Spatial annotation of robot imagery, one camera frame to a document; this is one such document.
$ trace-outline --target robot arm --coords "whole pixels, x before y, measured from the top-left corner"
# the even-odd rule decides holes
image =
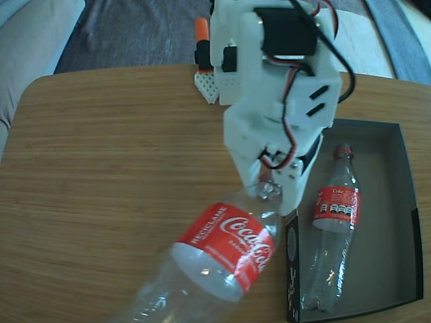
[[[313,8],[299,2],[311,15]],[[231,105],[224,113],[224,143],[245,186],[257,183],[262,165],[271,170],[283,192],[282,215],[302,199],[341,91],[333,53],[295,3],[216,0],[209,46],[220,104]],[[313,19],[332,39],[331,21]],[[232,51],[235,69],[227,61]],[[280,58],[291,56],[300,59]],[[205,96],[199,78],[195,81]]]

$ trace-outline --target red label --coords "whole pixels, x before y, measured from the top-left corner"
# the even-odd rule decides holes
[[[361,194],[351,188],[342,186],[322,188],[317,195],[314,220],[336,219],[358,225],[360,199]]]
[[[275,251],[271,235],[251,214],[224,203],[211,205],[177,242],[209,254],[246,292]]]

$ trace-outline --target wooden table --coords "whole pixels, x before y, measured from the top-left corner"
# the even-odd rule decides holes
[[[194,72],[86,71],[27,89],[0,168],[0,322],[103,322],[208,203],[240,187],[223,146],[223,109],[205,103]],[[431,88],[358,83],[337,116],[402,124],[430,278]],[[280,248],[229,322],[285,322],[284,259]],[[424,300],[351,322],[430,316]]]

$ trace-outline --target plastic bottle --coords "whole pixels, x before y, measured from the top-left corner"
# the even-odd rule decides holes
[[[335,171],[317,197],[313,226],[317,229],[312,266],[301,306],[304,310],[332,312],[341,296],[347,257],[359,222],[360,184],[353,169],[354,152],[339,144],[334,151]]]
[[[109,323],[222,322],[279,244],[280,203],[281,190],[261,182],[209,206]]]

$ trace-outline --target sofa cushion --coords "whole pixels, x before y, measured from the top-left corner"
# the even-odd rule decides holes
[[[0,0],[0,27],[30,0]]]
[[[84,0],[31,0],[0,28],[0,122],[8,128],[24,90],[64,48],[76,8],[84,5]]]

